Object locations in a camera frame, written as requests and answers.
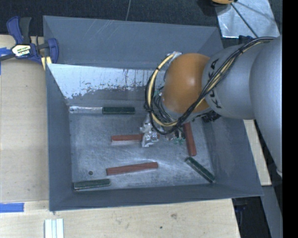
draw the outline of black floor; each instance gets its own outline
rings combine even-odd
[[[283,0],[269,2],[282,34]],[[43,15],[218,26],[215,7],[209,0],[0,0],[0,34],[7,34],[6,21],[16,15],[32,17],[32,36],[43,35]],[[237,43],[236,39],[223,39],[224,47]],[[262,143],[282,211],[282,181]],[[259,197],[233,199],[233,202],[242,238],[271,237]]]

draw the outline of clamp handle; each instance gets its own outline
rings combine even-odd
[[[56,63],[59,58],[59,46],[57,43],[57,40],[55,38],[48,39],[48,44],[50,47],[50,57],[52,60],[52,63]]]
[[[27,59],[42,64],[42,56],[37,53],[36,46],[33,43],[17,44],[11,50],[17,59]]]
[[[6,23],[9,34],[14,38],[16,44],[23,43],[24,39],[20,29],[20,16],[9,19]]]

